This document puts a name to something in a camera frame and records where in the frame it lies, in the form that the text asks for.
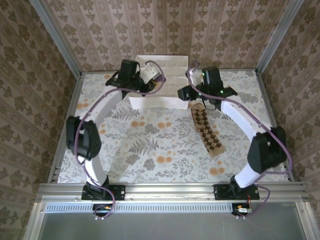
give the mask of floral tablecloth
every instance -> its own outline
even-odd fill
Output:
[[[269,123],[266,106],[253,70],[220,71],[224,86],[232,86],[246,106]],[[87,74],[75,116],[98,97],[111,74]],[[207,152],[196,132],[190,108],[133,110],[126,97],[99,127],[100,159],[111,182],[216,183],[228,182],[247,163],[250,141],[242,130],[218,110],[207,111],[211,128],[226,151]],[[284,171],[284,166],[275,168]],[[58,183],[84,183],[86,175],[68,149]],[[286,175],[267,175],[264,182],[288,181]]]

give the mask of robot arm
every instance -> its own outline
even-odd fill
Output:
[[[154,89],[161,74],[158,70],[147,64],[143,70],[137,72],[139,63],[132,60],[123,60],[121,69],[116,72],[107,82],[99,97],[88,107],[90,110],[93,106],[92,112],[85,118],[78,138],[78,159],[89,173],[87,176],[87,183],[90,188],[95,191],[100,191],[95,185],[107,187],[109,185],[108,176],[106,176],[101,161],[99,158],[99,151],[101,149],[101,140],[98,133],[98,128],[103,120],[107,117],[110,111],[121,102],[128,92],[126,91],[109,91],[115,89],[130,89],[132,91],[140,91],[148,93]],[[80,121],[85,117],[88,111],[83,112],[80,116],[69,116],[66,121],[66,145],[74,153],[75,136]]]
[[[211,66],[202,69],[202,72],[190,71],[192,84],[202,93],[211,96],[234,100],[243,105],[237,92],[231,87],[224,88],[217,67]],[[196,92],[192,86],[186,86],[178,91],[178,96],[183,101],[195,100],[204,96]],[[245,188],[252,186],[261,175],[269,168],[276,167],[286,160],[286,154],[279,144],[264,130],[249,114],[239,105],[227,100],[209,99],[212,105],[228,115],[247,135],[251,145],[249,148],[245,167],[230,179],[229,189],[236,198]],[[281,127],[273,128],[270,124],[260,121],[269,129],[283,144],[286,144],[286,134]]]

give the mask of metal corner post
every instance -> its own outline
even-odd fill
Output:
[[[296,202],[295,203],[302,227],[308,240],[319,240],[320,231],[314,216],[314,213],[311,209],[310,202]]]
[[[276,26],[270,41],[256,66],[257,71],[262,74],[270,62],[272,56],[276,52],[282,38],[285,36],[291,22],[295,18],[304,0],[290,0],[281,19]]]
[[[35,11],[39,15],[41,21],[43,22],[46,30],[52,37],[55,45],[59,49],[62,54],[65,62],[69,66],[76,80],[80,79],[81,69],[77,62],[77,60],[73,57],[73,51],[70,50],[67,45],[62,40],[62,37],[59,34],[59,31],[54,25],[54,20],[50,17],[49,11],[46,8],[46,4],[44,1],[39,0],[30,0],[33,5]]]
[[[266,111],[267,111],[269,119],[270,119],[270,123],[271,123],[272,126],[276,127],[277,126],[277,121],[276,121],[274,112],[272,110],[271,103],[269,101],[269,97],[268,97],[268,94],[267,94],[267,90],[265,88],[264,82],[263,82],[262,77],[261,77],[261,73],[259,71],[256,72],[256,78],[257,78],[257,81],[258,81],[258,84],[259,84],[259,87],[260,87],[260,90],[261,90],[262,98],[263,98],[263,101],[264,101],[264,104],[265,104],[265,108],[266,108]],[[285,161],[285,165],[286,166],[289,165],[289,161],[288,160]],[[290,178],[291,181],[295,181],[295,176],[294,176],[294,174],[292,172],[290,172],[289,178]]]
[[[32,208],[32,212],[29,218],[28,225],[25,230],[23,240],[36,240],[39,237],[39,233],[42,227],[42,223],[45,217],[46,203],[35,203]]]

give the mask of patterned fabric surface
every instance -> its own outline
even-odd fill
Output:
[[[0,1],[0,239],[22,239],[75,79],[28,0]]]
[[[103,74],[85,76],[75,115],[100,94]],[[269,123],[267,110],[252,71],[221,71],[225,86],[232,86],[243,102]],[[211,128],[226,151],[211,157],[196,131],[191,109],[133,110],[126,97],[99,128],[100,159],[111,182],[187,183],[228,182],[247,163],[250,141],[242,130],[218,110],[207,112]],[[267,175],[263,181],[287,181],[284,175]],[[67,150],[59,183],[84,183],[86,175]]]
[[[191,107],[194,128],[200,134],[202,142],[209,154],[214,157],[224,153],[225,147],[221,144],[210,127],[207,111],[208,110],[202,103],[196,103]]]
[[[320,1],[304,1],[262,77],[320,226]]]
[[[136,55],[255,68],[289,0],[44,0],[82,71]]]

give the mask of cable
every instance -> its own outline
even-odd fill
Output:
[[[214,111],[214,110],[216,110],[216,109],[217,109],[217,107],[216,107],[216,106],[214,106],[214,109],[209,109],[209,108],[207,108],[204,97],[201,97],[201,99],[202,99],[202,103],[203,103],[203,105],[204,105],[205,109],[207,109],[207,110],[209,110],[209,111]]]
[[[256,183],[255,183],[254,185],[256,185],[258,188],[267,190],[268,194],[266,195],[263,203],[261,203],[260,206],[258,206],[253,212],[251,212],[251,213],[249,213],[248,215],[246,215],[246,216],[245,216],[246,218],[249,218],[249,217],[255,215],[257,212],[259,212],[259,211],[264,207],[264,205],[267,203],[267,201],[268,201],[268,199],[269,199],[269,197],[270,197],[270,190],[269,190],[268,188],[266,188],[265,186],[258,185],[258,184],[256,184]]]
[[[80,164],[85,172],[85,174],[87,175],[87,177],[91,180],[91,182],[97,186],[98,188],[102,189],[102,190],[105,190],[107,191],[111,197],[112,197],[112,207],[111,209],[108,211],[108,213],[104,216],[97,216],[96,212],[97,212],[97,209],[94,211],[94,215],[96,218],[100,218],[100,219],[105,219],[107,218],[111,213],[112,211],[115,209],[115,204],[116,204],[116,199],[115,199],[115,196],[114,194],[107,188],[103,187],[103,186],[100,186],[91,176],[90,174],[88,173],[87,169],[86,169],[86,165],[85,165],[85,162],[86,160],[84,160],[83,162],[81,162],[79,159],[78,159],[78,140],[79,140],[79,134],[80,134],[80,130],[81,130],[81,127],[82,125],[84,124],[84,121],[86,120],[86,118],[88,116],[90,116],[90,114],[92,113],[92,111],[95,109],[95,107],[98,105],[98,103],[100,103],[102,101],[102,99],[104,99],[106,96],[108,96],[109,94],[113,93],[113,92],[116,92],[116,91],[124,91],[124,92],[128,92],[128,93],[135,93],[135,94],[141,94],[143,96],[146,96],[146,95],[152,95],[152,94],[155,94],[157,92],[160,91],[160,89],[163,87],[164,83],[165,83],[165,75],[164,75],[164,72],[162,70],[162,68],[159,66],[159,64],[157,64],[155,61],[152,61],[152,60],[148,60],[145,62],[145,64],[148,64],[148,63],[151,63],[151,64],[154,64],[161,72],[161,75],[162,75],[162,80],[161,80],[161,85],[158,89],[156,89],[155,91],[153,92],[144,92],[144,93],[141,93],[141,92],[138,92],[138,91],[133,91],[131,89],[128,89],[128,88],[114,88],[114,89],[111,89],[110,91],[107,91],[104,95],[102,95],[92,106],[91,108],[88,110],[88,112],[84,115],[84,117],[81,119],[80,123],[79,123],[79,126],[75,132],[75,137],[74,137],[74,156],[75,156],[75,160],[77,161],[78,164]]]
[[[196,66],[191,68],[191,65],[196,62]],[[228,99],[225,97],[220,97],[220,96],[213,96],[213,95],[209,95],[206,94],[202,91],[200,91],[199,89],[196,88],[195,85],[193,85],[191,78],[190,78],[190,71],[194,71],[197,67],[198,67],[198,62],[197,61],[192,61],[191,64],[188,67],[188,70],[186,71],[187,73],[187,78],[188,78],[188,82],[190,84],[190,86],[199,94],[201,94],[202,96],[208,98],[208,99],[216,99],[216,100],[220,100],[220,101],[226,101],[226,102],[230,102],[232,104],[236,104],[239,108],[243,109],[245,111],[245,113],[247,113],[258,125],[259,127],[263,128],[266,132],[268,132],[268,134],[270,134],[270,136],[280,145],[280,147],[283,149],[283,151],[285,152],[288,161],[289,161],[289,166],[287,171],[282,171],[282,172],[273,172],[273,171],[266,171],[265,174],[289,174],[292,171],[293,168],[293,160],[292,157],[288,151],[288,149],[286,148],[286,146],[258,119],[256,118],[244,105],[242,105],[241,103],[232,100],[232,99]]]
[[[249,195],[249,193],[247,194],[248,195],[248,200],[249,200],[249,208],[251,208],[251,197],[250,197],[250,195]]]

